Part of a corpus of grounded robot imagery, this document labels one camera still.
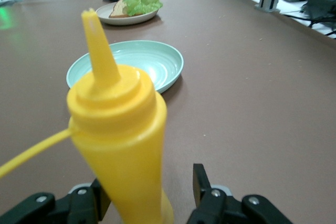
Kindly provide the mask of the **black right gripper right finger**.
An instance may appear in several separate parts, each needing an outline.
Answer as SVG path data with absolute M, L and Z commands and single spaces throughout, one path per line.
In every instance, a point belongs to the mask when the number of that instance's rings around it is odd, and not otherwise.
M 196 208 L 187 223 L 291 223 L 267 198 L 247 195 L 241 201 L 224 186 L 212 186 L 203 164 L 193 165 Z

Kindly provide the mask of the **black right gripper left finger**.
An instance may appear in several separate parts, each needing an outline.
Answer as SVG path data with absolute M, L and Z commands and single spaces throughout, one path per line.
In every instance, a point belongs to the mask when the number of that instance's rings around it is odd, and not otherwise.
M 1 223 L 99 223 L 110 203 L 95 179 L 74 186 L 60 199 L 52 193 L 35 193 L 2 214 Z

